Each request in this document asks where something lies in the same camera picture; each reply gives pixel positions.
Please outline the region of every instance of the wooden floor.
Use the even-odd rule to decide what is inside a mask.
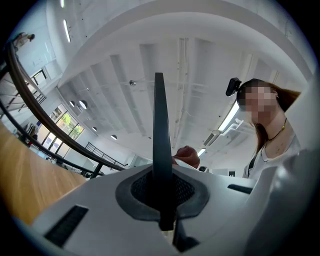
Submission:
[[[86,182],[41,158],[0,121],[0,195],[11,215],[27,224],[47,206]]]

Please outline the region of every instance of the black mesh grille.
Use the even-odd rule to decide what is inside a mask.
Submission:
[[[62,247],[87,211],[87,208],[75,205],[44,237],[55,245]]]
[[[157,208],[152,200],[152,171],[132,183],[131,193],[147,206]],[[188,201],[195,194],[195,187],[173,174],[174,208]]]

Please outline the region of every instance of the black vertical blade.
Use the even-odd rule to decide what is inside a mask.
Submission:
[[[160,210],[160,228],[173,229],[173,173],[170,146],[169,120],[163,73],[155,73],[153,111],[153,193]]]

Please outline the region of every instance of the person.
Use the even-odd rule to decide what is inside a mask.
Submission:
[[[299,94],[259,79],[251,79],[239,88],[237,103],[249,114],[257,135],[255,156],[244,168],[243,178],[257,180],[263,169],[278,166],[299,152],[299,141],[285,116]]]
[[[176,154],[172,157],[172,164],[178,165],[175,159],[179,159],[196,169],[200,164],[198,153],[191,146],[184,146],[179,148]]]
[[[35,39],[35,34],[29,34],[26,32],[19,33],[13,40],[13,46],[15,51],[17,52],[22,46],[24,46],[27,42],[31,42]]]

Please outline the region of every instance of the white shirt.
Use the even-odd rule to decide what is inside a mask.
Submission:
[[[286,150],[283,154],[275,157],[275,158],[268,158],[266,155],[265,145],[260,149],[258,152],[256,159],[254,161],[253,168],[249,171],[248,174],[248,168],[249,164],[244,168],[243,172],[243,178],[249,178],[253,180],[259,179],[262,170],[268,167],[278,166],[281,164],[285,159],[288,157],[295,155],[301,150],[300,143],[297,139],[297,136],[295,134],[292,135],[291,142],[287,146]]]

